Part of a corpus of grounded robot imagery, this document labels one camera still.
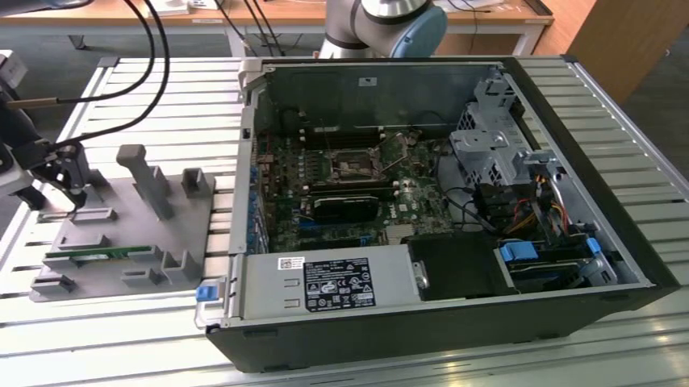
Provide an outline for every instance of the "motherboard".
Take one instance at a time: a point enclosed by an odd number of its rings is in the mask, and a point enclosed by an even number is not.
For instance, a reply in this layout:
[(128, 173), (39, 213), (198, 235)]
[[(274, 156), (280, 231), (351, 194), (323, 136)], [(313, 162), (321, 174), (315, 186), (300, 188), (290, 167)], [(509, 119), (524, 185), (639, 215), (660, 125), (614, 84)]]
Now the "motherboard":
[(400, 244), (448, 232), (433, 178), (440, 146), (420, 130), (261, 134), (254, 142), (270, 252)]

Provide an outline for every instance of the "desk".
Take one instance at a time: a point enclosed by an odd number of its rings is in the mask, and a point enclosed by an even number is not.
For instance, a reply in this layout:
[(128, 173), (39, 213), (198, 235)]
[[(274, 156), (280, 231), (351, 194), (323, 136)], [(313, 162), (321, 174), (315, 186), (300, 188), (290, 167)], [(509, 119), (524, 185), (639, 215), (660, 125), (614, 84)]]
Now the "desk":
[[(689, 222), (686, 180), (578, 64), (519, 58), (602, 178), (638, 222), (682, 289), (639, 310), (612, 314), (560, 339), (467, 348), (290, 372), (241, 374), (193, 325), (193, 291), (35, 304), (30, 279), (59, 223), (37, 222), (22, 204), (0, 240), (0, 380), (2, 386), (145, 385), (233, 387), (666, 385), (689, 377)], [(146, 59), (98, 68), (84, 97), (132, 83)], [(84, 142), (92, 168), (108, 178), (122, 143), (145, 144), (150, 166), (166, 176), (185, 167), (214, 175), (205, 277), (226, 273), (234, 187), (236, 58), (172, 62), (165, 97), (130, 129)], [(132, 94), (78, 104), (58, 139), (121, 124), (157, 90), (162, 66)], [(547, 144), (532, 119), (537, 143)]]
[[(527, 55), (532, 52), (543, 27), (552, 22), (552, 16), (537, 15), (524, 0), (507, 0), (505, 3), (511, 9), (475, 15), (477, 33), (517, 35), (513, 55)], [(225, 0), (222, 6), (241, 34), (258, 33), (242, 2)], [(324, 33), (324, 3), (272, 0), (261, 2), (261, 7), (274, 33)], [(192, 10), (188, 15), (165, 16), (162, 22), (169, 34), (225, 34), (232, 56), (245, 56), (241, 40), (217, 10)], [(471, 12), (448, 14), (447, 34), (472, 34), (473, 30)], [(3, 32), (19, 35), (116, 35), (142, 34), (142, 29), (121, 0), (97, 0), (75, 10), (51, 10), (1, 18), (0, 34)]]

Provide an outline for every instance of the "blue plastic clip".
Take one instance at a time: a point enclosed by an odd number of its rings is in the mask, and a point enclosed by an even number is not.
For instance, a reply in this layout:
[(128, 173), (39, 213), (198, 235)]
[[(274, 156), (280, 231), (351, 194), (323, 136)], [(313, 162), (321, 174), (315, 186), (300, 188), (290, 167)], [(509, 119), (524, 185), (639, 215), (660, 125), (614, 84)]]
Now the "blue plastic clip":
[(511, 260), (536, 260), (537, 252), (531, 242), (507, 242), (500, 248), (499, 253), (503, 256), (503, 261)]
[(602, 251), (600, 245), (598, 244), (598, 241), (595, 238), (586, 239), (586, 244), (588, 245), (588, 248), (591, 249), (592, 255), (596, 255)]
[(196, 301), (217, 301), (217, 286), (198, 286), (196, 288)]

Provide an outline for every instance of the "white desk leg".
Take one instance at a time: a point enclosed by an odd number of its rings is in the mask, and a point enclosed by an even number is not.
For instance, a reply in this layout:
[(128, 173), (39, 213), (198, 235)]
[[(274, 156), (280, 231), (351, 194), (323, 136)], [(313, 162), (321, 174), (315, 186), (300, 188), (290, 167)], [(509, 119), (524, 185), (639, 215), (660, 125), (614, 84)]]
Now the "white desk leg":
[(543, 28), (544, 26), (542, 24), (531, 24), (529, 26), (525, 26), (524, 33), (519, 36), (519, 40), (513, 46), (512, 55), (529, 55), (533, 52), (533, 47), (536, 46), (537, 39), (540, 38)]
[(236, 34), (232, 27), (225, 27), (225, 35), (226, 40), (229, 41), (229, 50), (233, 57), (245, 57), (246, 56), (246, 48), (244, 47), (244, 44), (241, 42), (241, 38)]

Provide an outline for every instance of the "barcode label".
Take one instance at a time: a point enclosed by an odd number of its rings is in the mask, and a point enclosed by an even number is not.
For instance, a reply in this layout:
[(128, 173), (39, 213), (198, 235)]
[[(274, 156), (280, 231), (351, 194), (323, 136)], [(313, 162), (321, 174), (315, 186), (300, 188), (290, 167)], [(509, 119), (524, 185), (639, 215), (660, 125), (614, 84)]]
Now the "barcode label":
[(290, 270), (293, 268), (302, 268), (301, 256), (277, 258), (277, 270)]

